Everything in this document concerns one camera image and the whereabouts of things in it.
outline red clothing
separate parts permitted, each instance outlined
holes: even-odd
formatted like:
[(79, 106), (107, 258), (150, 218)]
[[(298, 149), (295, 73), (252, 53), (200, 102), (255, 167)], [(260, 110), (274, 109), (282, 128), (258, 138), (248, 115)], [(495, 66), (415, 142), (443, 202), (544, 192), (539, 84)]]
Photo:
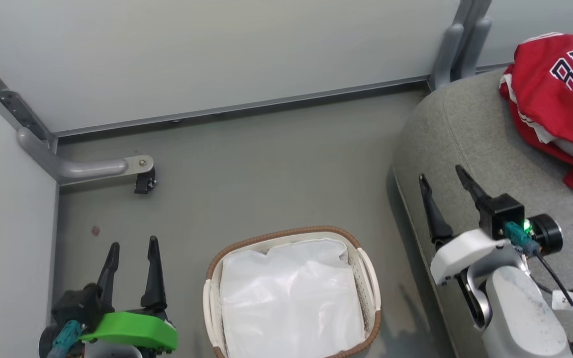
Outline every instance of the red clothing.
[[(573, 35), (554, 32), (521, 43), (500, 92), (523, 139), (573, 165)], [(573, 188), (573, 170), (564, 182)]]

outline brown woven trim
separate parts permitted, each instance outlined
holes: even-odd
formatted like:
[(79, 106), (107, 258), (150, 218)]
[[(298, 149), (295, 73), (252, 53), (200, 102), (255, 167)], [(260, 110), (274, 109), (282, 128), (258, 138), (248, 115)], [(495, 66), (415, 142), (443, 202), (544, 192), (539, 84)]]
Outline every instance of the brown woven trim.
[(216, 358), (226, 358), (220, 350), (220, 347), (213, 347), (213, 352), (216, 354)]
[(361, 344), (358, 344), (355, 347), (348, 349), (348, 351), (342, 351), (342, 352), (339, 352), (338, 354), (334, 354), (334, 355), (328, 356), (326, 358), (347, 358), (350, 356), (354, 356), (355, 354), (357, 354), (361, 351), (364, 351), (365, 349), (370, 347), (371, 344), (373, 344), (373, 341), (375, 340), (375, 338), (377, 338), (377, 335), (380, 333), (380, 326), (382, 326), (382, 311), (381, 310), (375, 312), (375, 324), (373, 325), (373, 331), (370, 333), (370, 335), (368, 336), (368, 338), (366, 338), (366, 340), (364, 342), (361, 342)]
[(275, 238), (280, 238), (282, 236), (291, 236), (291, 235), (308, 234), (308, 233), (320, 233), (320, 232), (325, 232), (325, 231), (329, 232), (329, 233), (335, 233), (335, 234), (344, 236), (344, 238), (346, 238), (346, 240), (348, 240), (350, 243), (352, 243), (356, 249), (359, 249), (360, 247), (362, 247), (360, 245), (360, 243), (357, 241), (357, 239), (355, 239), (355, 237), (352, 234), (348, 233), (348, 231), (345, 231), (343, 229), (339, 229), (339, 227), (334, 227), (334, 226), (309, 226), (309, 227), (301, 227), (299, 229), (290, 229), (290, 230), (278, 231), (277, 233), (256, 236), (255, 238), (250, 238), (250, 239), (247, 239), (243, 242), (234, 243), (233, 245), (229, 245), (228, 247), (226, 247), (221, 252), (218, 252), (216, 257), (213, 259), (213, 261), (211, 261), (211, 264), (209, 265), (209, 269), (207, 270), (207, 279), (211, 279), (211, 277), (213, 277), (213, 272), (214, 272), (214, 270), (216, 270), (216, 265), (218, 264), (218, 262), (220, 262), (220, 260), (222, 258), (225, 257), (226, 254), (228, 254), (229, 252), (232, 252), (234, 250), (240, 249), (241, 247), (249, 246), (249, 245), (252, 245), (255, 243), (259, 243), (259, 242), (265, 242), (266, 240), (273, 240)]

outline white wall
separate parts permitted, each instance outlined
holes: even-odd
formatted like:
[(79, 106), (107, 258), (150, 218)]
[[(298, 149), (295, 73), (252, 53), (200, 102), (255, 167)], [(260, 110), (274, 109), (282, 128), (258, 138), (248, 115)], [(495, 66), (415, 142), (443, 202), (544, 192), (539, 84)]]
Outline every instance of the white wall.
[(0, 357), (38, 355), (51, 303), (56, 193), (0, 114)]
[(514, 62), (514, 50), (528, 38), (573, 34), (573, 0), (493, 0), (487, 16), (493, 23), (479, 66)]
[(0, 0), (52, 132), (425, 76), (459, 0)]

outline white plastic bag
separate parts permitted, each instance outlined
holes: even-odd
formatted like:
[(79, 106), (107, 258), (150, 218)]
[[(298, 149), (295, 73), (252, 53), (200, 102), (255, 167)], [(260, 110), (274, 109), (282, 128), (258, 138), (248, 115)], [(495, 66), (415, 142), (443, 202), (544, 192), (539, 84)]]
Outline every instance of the white plastic bag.
[(346, 245), (337, 240), (230, 254), (220, 297), (229, 358), (323, 358), (365, 338)]

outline gray ottoman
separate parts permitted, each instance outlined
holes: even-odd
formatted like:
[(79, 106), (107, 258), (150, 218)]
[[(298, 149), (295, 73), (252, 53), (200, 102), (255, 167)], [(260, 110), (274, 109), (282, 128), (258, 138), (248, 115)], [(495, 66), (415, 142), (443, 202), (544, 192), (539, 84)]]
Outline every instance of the gray ottoman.
[[(455, 165), (462, 165), (489, 195), (507, 192), (525, 205), (527, 216), (548, 213), (559, 223), (564, 247), (548, 256), (548, 262), (566, 287), (573, 288), (573, 190), (562, 182), (569, 168), (521, 140), (507, 102), (498, 93), (501, 75), (493, 71), (454, 82), (420, 103), (395, 152), (398, 188), (427, 268), (435, 249), (421, 203), (419, 174), (426, 174), (444, 217), (455, 233), (461, 233), (476, 228), (479, 220), (455, 173)], [(536, 279), (555, 288), (538, 262), (529, 264)], [(459, 287), (434, 288), (460, 358), (486, 356)], [(549, 302), (549, 295), (543, 295)], [(557, 316), (573, 340), (573, 313)]]

